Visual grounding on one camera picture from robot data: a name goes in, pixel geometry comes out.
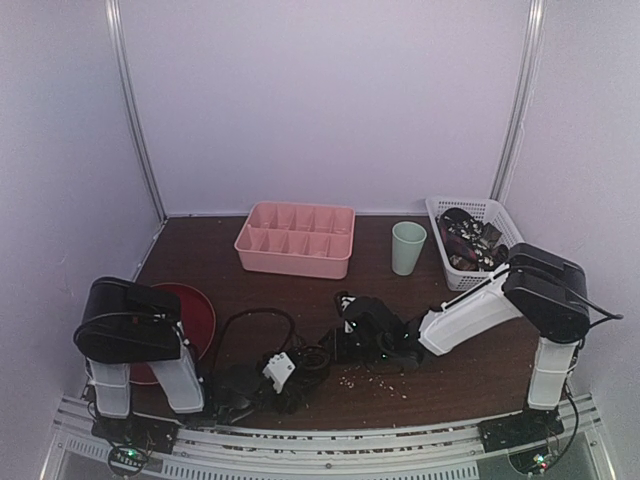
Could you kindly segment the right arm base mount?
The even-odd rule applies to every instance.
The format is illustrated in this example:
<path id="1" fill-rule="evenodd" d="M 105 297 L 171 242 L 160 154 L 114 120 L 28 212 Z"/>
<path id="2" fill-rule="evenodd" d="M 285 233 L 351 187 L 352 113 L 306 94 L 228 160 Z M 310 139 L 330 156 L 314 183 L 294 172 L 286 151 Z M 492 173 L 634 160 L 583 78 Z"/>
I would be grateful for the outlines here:
<path id="1" fill-rule="evenodd" d="M 558 409 L 524 409 L 478 424 L 486 453 L 507 450 L 509 464 L 519 473 L 543 474 L 560 452 L 564 425 Z"/>

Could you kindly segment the dark floral patterned tie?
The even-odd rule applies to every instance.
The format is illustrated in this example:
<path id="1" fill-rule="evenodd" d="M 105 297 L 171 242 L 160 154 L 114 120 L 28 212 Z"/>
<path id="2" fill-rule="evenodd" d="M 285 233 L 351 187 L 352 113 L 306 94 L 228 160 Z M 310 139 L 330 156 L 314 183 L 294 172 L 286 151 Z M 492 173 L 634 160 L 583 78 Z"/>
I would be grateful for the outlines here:
<path id="1" fill-rule="evenodd" d="M 305 346 L 295 352 L 295 375 L 301 382 L 322 382 L 330 373 L 331 355 L 320 346 Z"/>

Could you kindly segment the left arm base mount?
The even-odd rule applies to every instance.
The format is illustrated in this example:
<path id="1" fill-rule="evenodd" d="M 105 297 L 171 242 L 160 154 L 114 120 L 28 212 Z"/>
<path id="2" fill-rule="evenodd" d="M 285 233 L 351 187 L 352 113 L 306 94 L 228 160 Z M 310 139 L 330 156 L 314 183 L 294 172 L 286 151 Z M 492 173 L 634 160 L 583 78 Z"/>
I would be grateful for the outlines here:
<path id="1" fill-rule="evenodd" d="M 139 475 L 150 464 L 153 453 L 173 452 L 179 431 L 175 421 L 137 414 L 109 418 L 99 413 L 95 400 L 88 403 L 87 412 L 93 419 L 91 434 L 109 445 L 106 463 L 118 477 Z"/>

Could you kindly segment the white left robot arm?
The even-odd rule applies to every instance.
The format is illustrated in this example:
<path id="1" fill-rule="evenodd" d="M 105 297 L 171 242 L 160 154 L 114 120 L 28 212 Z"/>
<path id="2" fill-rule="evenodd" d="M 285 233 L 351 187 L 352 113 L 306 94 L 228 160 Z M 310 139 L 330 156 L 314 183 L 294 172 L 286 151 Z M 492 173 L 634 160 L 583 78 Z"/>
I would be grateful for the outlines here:
<path id="1" fill-rule="evenodd" d="M 260 368 L 238 365 L 207 380 L 197 371 L 179 297 L 115 277 L 92 283 L 73 342 L 87 363 L 96 415 L 123 444 L 144 433 L 131 412 L 134 364 L 151 369 L 177 416 L 226 424 L 274 402 L 286 409 L 303 367 L 300 353 L 285 349 Z"/>

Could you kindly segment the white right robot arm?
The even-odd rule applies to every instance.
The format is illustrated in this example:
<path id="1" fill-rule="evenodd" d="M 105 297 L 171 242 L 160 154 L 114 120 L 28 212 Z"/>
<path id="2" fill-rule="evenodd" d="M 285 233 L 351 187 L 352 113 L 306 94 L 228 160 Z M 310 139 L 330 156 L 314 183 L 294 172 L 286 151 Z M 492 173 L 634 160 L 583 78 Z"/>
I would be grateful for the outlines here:
<path id="1" fill-rule="evenodd" d="M 337 364 L 386 362 L 401 371 L 426 361 L 500 324 L 524 318 L 539 342 L 526 405 L 513 419 L 519 440 L 535 440 L 551 424 L 573 357 L 590 329 L 584 269 L 528 243 L 476 286 L 453 300 L 404 322 L 380 299 L 336 295 L 341 326 L 321 339 Z"/>

